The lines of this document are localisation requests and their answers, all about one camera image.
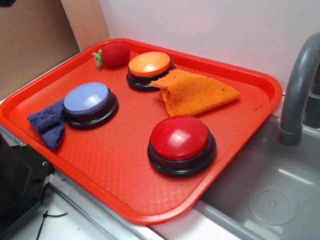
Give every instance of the stainless steel sink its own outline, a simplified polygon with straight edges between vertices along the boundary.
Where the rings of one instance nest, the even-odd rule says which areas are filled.
[[[284,146],[279,121],[268,118],[196,208],[233,232],[249,231],[244,239],[318,240],[320,131],[304,126],[301,143]]]

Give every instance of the faucet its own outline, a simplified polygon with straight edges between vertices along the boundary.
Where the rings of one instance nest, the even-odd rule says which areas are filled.
[[[303,45],[286,89],[278,140],[286,146],[298,145],[303,124],[320,128],[320,32]]]

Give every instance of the button top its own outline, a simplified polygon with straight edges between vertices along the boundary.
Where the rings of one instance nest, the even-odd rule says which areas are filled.
[[[139,77],[150,77],[161,74],[169,67],[170,57],[160,51],[142,53],[129,62],[131,73]]]
[[[160,157],[171,161],[183,161],[200,154],[208,139],[208,128],[198,118],[173,116],[155,126],[150,142]]]
[[[71,90],[63,100],[65,109],[73,115],[90,114],[100,109],[109,99],[106,85],[91,82]]]

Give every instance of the dish cloth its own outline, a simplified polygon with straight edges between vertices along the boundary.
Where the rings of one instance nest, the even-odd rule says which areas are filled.
[[[150,85],[160,89],[159,98],[164,101],[170,117],[195,116],[240,96],[234,88],[218,80],[180,69],[151,81]]]
[[[60,145],[65,131],[64,100],[61,99],[26,118],[47,147],[51,151],[55,151]]]

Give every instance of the red tray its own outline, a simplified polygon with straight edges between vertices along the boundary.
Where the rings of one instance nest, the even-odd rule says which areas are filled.
[[[178,69],[212,77],[240,92],[238,100],[197,115],[217,145],[215,160],[207,170],[175,179],[151,167],[147,146],[153,128],[168,117],[165,104],[158,99],[158,91],[128,87],[127,65],[96,66],[92,53],[107,42],[125,43],[131,58],[149,51],[167,53]],[[118,113],[110,122],[90,130],[66,124],[60,147],[49,151],[31,128],[27,115],[88,82],[101,82],[111,89],[119,101]],[[0,123],[119,215],[148,225],[190,209],[271,114],[282,95],[280,84],[260,72],[129,39],[112,39],[76,55],[8,97],[0,105]]]

